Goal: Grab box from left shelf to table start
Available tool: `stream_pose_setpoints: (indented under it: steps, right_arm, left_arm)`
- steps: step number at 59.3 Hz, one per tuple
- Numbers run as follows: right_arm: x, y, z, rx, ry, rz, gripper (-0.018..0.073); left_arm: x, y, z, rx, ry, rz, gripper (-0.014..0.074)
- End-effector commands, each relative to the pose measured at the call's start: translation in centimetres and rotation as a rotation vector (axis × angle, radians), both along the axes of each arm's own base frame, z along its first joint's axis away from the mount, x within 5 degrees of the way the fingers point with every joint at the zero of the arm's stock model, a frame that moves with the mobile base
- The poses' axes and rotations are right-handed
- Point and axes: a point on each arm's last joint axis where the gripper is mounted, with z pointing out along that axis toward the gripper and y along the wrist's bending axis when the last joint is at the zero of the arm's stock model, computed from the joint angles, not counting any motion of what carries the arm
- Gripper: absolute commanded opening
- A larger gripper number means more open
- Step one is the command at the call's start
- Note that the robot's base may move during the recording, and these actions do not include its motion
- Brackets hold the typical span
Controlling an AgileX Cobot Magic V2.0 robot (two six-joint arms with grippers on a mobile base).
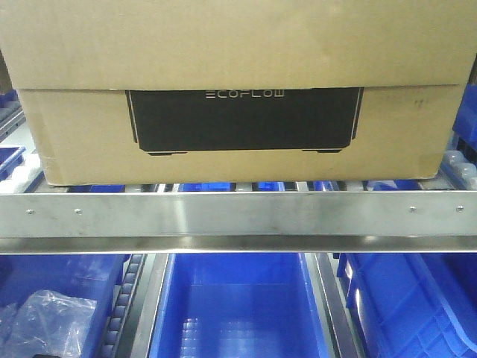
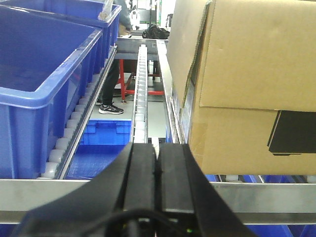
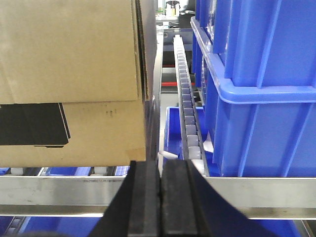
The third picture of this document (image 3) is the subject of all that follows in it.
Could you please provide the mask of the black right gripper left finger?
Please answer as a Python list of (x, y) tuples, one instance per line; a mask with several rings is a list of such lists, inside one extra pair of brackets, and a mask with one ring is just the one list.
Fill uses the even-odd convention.
[(121, 187), (90, 237), (158, 237), (160, 177), (153, 160), (130, 163)]

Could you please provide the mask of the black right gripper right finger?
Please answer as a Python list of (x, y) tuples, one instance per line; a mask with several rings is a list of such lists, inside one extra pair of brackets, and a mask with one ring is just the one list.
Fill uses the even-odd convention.
[(274, 237), (229, 204), (190, 160), (168, 160), (163, 168), (164, 237)]

